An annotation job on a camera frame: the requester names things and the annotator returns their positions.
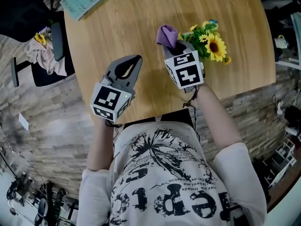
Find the sunflower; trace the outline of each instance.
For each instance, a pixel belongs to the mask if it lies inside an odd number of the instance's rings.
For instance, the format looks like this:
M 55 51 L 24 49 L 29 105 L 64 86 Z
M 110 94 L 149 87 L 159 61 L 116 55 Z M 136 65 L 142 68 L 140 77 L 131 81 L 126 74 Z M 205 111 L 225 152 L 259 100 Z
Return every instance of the sunflower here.
M 210 24 L 209 21 L 204 21 L 202 27 L 204 28 L 207 24 Z
M 231 57 L 230 56 L 225 57 L 224 60 L 225 60 L 225 65 L 228 65 L 228 64 L 231 63 Z
M 207 40 L 208 40 L 207 34 L 203 34 L 203 35 L 199 36 L 199 40 L 201 42 L 207 42 Z
M 36 41 L 38 41 L 39 43 L 46 45 L 46 39 L 43 34 L 36 33 L 36 35 L 34 36 L 34 39 Z
M 210 54 L 211 60 L 222 61 L 222 58 L 226 57 L 225 42 L 213 33 L 208 35 L 208 43 L 205 45 L 205 48 L 207 49 L 207 53 Z
M 178 40 L 183 40 L 180 32 L 178 33 Z
M 190 32 L 193 32 L 196 28 L 197 28 L 197 24 L 196 25 L 193 25 L 191 28 L 190 28 Z

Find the black chair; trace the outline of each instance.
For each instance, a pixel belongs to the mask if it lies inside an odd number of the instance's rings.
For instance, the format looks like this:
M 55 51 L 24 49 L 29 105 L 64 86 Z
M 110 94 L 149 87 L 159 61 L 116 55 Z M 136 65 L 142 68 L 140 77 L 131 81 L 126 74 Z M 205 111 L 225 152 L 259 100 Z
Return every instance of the black chair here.
M 19 42 L 27 42 L 36 32 L 45 27 L 51 27 L 53 52 L 55 60 L 65 57 L 65 70 L 67 76 L 75 73 L 64 23 L 63 12 L 49 10 L 42 0 L 0 0 L 0 34 L 11 37 Z M 12 80 L 15 87 L 19 86 L 18 72 L 30 62 L 16 63 L 11 61 Z M 46 86 L 58 82 L 66 76 L 56 73 L 48 75 L 38 63 L 32 66 L 32 75 L 36 86 Z

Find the wooden floor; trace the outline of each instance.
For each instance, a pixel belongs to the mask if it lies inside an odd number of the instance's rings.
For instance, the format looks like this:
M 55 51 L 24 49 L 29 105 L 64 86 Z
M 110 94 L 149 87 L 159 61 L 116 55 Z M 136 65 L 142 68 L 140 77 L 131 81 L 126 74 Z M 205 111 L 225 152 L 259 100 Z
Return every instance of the wooden floor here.
M 13 87 L 10 60 L 15 56 L 18 63 L 24 61 L 26 45 L 0 35 L 0 124 L 3 129 L 0 146 L 6 151 L 12 168 L 17 173 L 27 171 L 36 186 L 48 179 L 77 198 L 93 123 L 75 75 L 50 86 L 36 87 L 31 67 L 27 67 L 18 74 L 20 86 Z M 299 71 L 277 67 L 275 84 L 223 101 L 238 124 L 251 157 L 271 154 L 282 141 L 285 124 L 274 114 L 272 96 L 275 94 L 289 105 L 297 97 L 292 90 L 298 81 Z M 29 122 L 29 131 L 18 122 L 19 113 Z M 217 150 L 200 110 L 197 111 L 197 129 L 210 161 Z

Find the graphic print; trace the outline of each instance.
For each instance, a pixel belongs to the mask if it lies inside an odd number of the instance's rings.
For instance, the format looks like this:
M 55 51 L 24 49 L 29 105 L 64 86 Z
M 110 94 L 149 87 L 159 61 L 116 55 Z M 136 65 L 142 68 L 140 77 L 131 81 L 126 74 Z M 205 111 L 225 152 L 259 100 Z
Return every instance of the graphic print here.
M 120 94 L 120 91 L 102 86 L 98 92 L 98 95 L 96 96 L 94 104 L 110 110 L 114 110 Z
M 200 82 L 197 65 L 191 65 L 176 70 L 181 86 L 191 85 Z
M 131 210 L 141 218 L 151 211 L 164 217 L 164 222 L 183 215 L 203 219 L 218 215 L 229 221 L 228 194 L 210 195 L 218 179 L 196 148 L 177 131 L 162 128 L 140 133 L 121 148 L 128 147 L 131 151 L 111 193 L 110 224 L 129 225 Z M 201 175 L 192 173 L 191 166 Z M 159 181 L 152 171 L 162 175 Z

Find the pink cloth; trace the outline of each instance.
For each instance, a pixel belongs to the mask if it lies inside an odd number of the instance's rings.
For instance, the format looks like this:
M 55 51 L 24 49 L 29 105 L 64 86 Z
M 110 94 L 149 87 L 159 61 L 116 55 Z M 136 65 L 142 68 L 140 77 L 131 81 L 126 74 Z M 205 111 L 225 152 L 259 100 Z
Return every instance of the pink cloth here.
M 174 27 L 165 24 L 158 28 L 156 43 L 175 48 L 178 39 L 178 31 Z

